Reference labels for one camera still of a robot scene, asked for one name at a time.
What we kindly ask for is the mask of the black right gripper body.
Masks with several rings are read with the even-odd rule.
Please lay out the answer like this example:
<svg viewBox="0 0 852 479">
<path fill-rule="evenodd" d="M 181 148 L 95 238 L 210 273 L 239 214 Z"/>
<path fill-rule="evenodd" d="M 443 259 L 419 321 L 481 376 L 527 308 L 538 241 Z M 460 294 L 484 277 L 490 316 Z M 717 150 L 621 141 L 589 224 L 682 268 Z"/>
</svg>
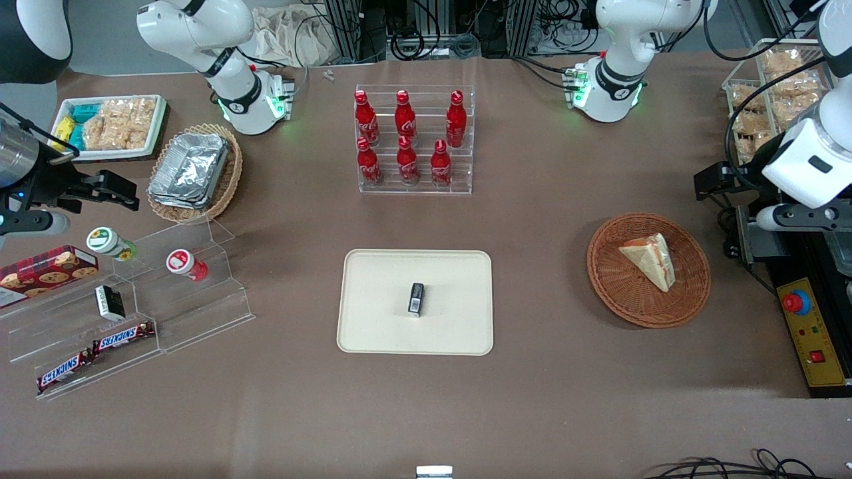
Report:
<svg viewBox="0 0 852 479">
<path fill-rule="evenodd" d="M 56 158 L 60 158 L 60 152 L 46 144 L 40 144 L 39 157 L 33 169 L 21 181 L 12 185 L 12 198 L 21 202 L 25 209 L 31 206 L 82 208 L 82 201 L 74 194 L 82 184 L 85 174 L 79 172 L 71 162 L 56 166 L 49 163 Z"/>
</svg>

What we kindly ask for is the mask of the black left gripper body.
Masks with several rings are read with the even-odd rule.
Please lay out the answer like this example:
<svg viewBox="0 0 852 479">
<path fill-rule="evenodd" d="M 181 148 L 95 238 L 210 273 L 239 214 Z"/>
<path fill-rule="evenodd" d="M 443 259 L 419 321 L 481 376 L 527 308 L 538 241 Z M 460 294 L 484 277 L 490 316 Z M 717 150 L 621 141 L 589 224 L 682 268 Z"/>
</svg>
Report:
<svg viewBox="0 0 852 479">
<path fill-rule="evenodd" d="M 759 148 L 751 160 L 732 168 L 734 176 L 741 185 L 757 191 L 761 198 L 781 200 L 783 194 L 780 189 L 763 175 L 763 170 L 769 166 L 778 151 L 779 148 Z"/>
</svg>

